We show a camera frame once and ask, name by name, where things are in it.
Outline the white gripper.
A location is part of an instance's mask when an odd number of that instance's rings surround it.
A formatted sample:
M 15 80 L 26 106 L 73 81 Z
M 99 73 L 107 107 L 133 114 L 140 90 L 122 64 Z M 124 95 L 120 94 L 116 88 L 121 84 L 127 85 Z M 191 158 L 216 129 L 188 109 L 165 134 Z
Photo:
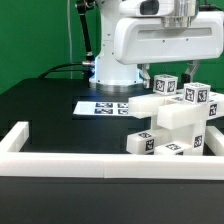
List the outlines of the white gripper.
M 183 83 L 193 81 L 201 59 L 224 51 L 224 12 L 198 10 L 198 0 L 126 0 L 114 34 L 114 56 L 138 64 L 145 89 L 150 88 L 149 64 L 187 61 Z

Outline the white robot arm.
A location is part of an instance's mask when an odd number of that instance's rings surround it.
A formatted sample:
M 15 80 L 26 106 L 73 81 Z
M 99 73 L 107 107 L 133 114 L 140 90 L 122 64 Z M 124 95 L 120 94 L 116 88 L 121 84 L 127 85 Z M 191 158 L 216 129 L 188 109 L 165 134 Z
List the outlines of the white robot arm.
M 92 53 L 86 13 L 101 14 L 101 50 Z M 78 0 L 92 87 L 113 90 L 150 84 L 149 65 L 187 61 L 190 82 L 203 59 L 224 50 L 224 10 L 200 0 Z

